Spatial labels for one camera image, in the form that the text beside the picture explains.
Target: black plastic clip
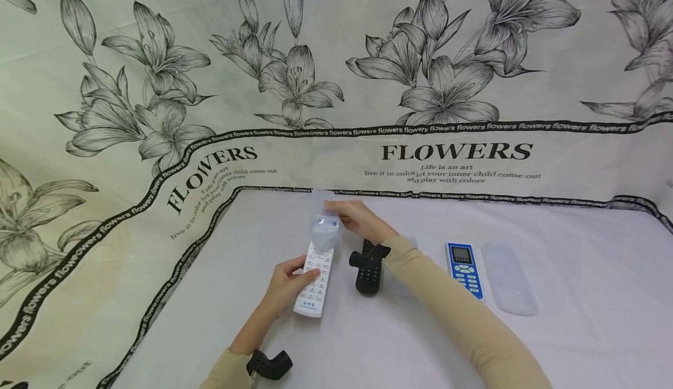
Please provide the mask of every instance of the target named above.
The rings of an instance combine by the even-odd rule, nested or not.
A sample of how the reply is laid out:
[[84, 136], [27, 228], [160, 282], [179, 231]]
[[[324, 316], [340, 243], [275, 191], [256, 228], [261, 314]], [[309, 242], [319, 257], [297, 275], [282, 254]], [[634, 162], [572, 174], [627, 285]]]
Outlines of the black plastic clip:
[[367, 255], [353, 251], [348, 259], [348, 264], [355, 268], [376, 268], [388, 256], [388, 253], [390, 253], [390, 248], [380, 244], [367, 252]]
[[292, 359], [284, 350], [273, 359], [269, 359], [266, 354], [256, 349], [245, 368], [248, 369], [248, 375], [252, 375], [254, 371], [264, 379], [280, 380], [292, 368]]

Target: fabric backdrop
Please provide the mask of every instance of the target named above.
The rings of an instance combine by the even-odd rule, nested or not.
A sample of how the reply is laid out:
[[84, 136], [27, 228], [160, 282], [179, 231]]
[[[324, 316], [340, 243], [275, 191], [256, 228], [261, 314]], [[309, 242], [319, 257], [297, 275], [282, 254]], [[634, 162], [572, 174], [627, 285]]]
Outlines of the fabric backdrop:
[[2, 387], [109, 388], [245, 189], [673, 230], [673, 0], [0, 0], [0, 22]]

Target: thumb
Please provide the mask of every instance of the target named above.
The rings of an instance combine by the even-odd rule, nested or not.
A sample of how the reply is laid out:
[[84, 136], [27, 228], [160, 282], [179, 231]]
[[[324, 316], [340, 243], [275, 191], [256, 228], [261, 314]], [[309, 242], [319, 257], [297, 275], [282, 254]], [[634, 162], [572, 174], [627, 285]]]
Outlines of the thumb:
[[292, 280], [292, 285], [295, 286], [295, 290], [301, 291], [302, 288], [308, 286], [310, 283], [314, 282], [316, 278], [320, 275], [319, 269], [307, 270], [305, 273], [301, 274], [297, 278]]

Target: person's right hand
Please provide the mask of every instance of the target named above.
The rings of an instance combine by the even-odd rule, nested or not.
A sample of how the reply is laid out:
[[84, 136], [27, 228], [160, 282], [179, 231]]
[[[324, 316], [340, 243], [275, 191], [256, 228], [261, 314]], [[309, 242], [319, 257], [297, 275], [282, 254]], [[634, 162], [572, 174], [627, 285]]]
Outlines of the person's right hand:
[[361, 200], [326, 200], [325, 208], [337, 212], [347, 229], [375, 245], [399, 235], [395, 229], [369, 210]]

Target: remote display screen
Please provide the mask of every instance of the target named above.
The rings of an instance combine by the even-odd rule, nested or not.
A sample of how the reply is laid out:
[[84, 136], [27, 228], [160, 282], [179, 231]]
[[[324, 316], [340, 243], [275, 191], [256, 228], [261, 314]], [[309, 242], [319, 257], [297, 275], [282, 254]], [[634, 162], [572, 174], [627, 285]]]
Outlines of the remote display screen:
[[472, 256], [468, 248], [451, 246], [453, 261], [456, 263], [472, 263]]

